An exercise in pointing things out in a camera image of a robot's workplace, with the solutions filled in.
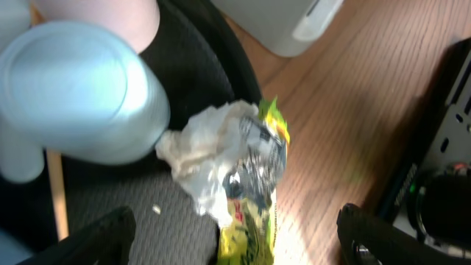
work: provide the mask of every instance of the white tissue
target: white tissue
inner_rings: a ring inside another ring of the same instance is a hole
[[[243,101],[209,107],[191,117],[182,132],[164,132],[155,146],[157,156],[170,165],[174,181],[193,197],[195,211],[210,214],[220,227],[232,222],[222,181],[247,152],[240,120],[257,114],[255,105]]]

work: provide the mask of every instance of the pink object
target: pink object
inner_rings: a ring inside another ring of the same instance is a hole
[[[160,22],[156,0],[33,0],[46,20],[98,24],[123,38],[137,53],[154,39]]]

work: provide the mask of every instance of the white appliance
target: white appliance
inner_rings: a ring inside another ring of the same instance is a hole
[[[303,53],[327,29],[343,0],[211,0],[267,49]]]

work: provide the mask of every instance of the crumpled plastic wrapper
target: crumpled plastic wrapper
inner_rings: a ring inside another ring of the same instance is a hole
[[[233,221],[227,198],[248,198],[267,209],[283,175],[286,142],[258,114],[244,101],[209,107],[191,117],[182,132],[164,132],[155,147],[192,196],[196,212],[210,214],[220,227]]]
[[[248,150],[224,178],[226,195],[230,199],[248,198],[260,209],[268,209],[285,171],[286,142],[253,117],[243,117],[240,130]]]

